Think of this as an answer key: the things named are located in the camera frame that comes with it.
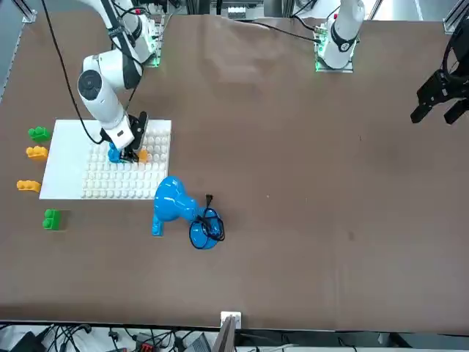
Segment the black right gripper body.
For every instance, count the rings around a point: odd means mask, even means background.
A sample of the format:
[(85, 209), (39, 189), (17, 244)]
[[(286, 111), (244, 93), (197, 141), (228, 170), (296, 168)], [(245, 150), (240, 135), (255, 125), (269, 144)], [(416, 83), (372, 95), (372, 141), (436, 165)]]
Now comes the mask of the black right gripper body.
[(125, 130), (125, 148), (137, 150), (139, 148), (139, 119), (131, 114), (127, 116), (128, 127)]

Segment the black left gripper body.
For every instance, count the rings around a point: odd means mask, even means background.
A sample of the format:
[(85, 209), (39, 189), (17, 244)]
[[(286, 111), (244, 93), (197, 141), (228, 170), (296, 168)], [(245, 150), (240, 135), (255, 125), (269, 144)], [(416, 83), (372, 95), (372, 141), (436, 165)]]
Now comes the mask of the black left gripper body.
[(417, 91), (420, 106), (435, 106), (448, 100), (468, 97), (468, 83), (448, 80), (442, 70), (436, 70)]

